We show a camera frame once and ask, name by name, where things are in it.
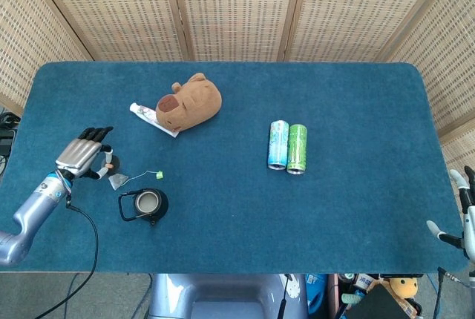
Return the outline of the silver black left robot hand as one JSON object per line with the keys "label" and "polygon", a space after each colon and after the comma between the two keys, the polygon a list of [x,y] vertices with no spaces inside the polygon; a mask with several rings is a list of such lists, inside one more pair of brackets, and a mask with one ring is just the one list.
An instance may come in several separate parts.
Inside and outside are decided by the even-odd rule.
{"label": "silver black left robot hand", "polygon": [[[56,160],[56,174],[68,182],[86,177],[100,180],[105,175],[113,175],[119,167],[119,160],[113,155],[113,148],[102,141],[114,128],[86,128],[73,139]],[[103,153],[105,159],[98,171],[91,169],[97,156]]]}

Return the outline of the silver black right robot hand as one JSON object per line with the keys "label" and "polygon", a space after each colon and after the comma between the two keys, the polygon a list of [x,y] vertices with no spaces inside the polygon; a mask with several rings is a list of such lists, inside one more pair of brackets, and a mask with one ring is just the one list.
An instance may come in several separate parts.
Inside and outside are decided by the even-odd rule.
{"label": "silver black right robot hand", "polygon": [[431,234],[456,249],[464,251],[464,255],[474,262],[474,170],[464,167],[466,180],[457,170],[449,170],[450,178],[456,183],[459,190],[459,199],[462,205],[463,232],[461,237],[456,237],[442,231],[435,222],[427,220],[426,224]]}

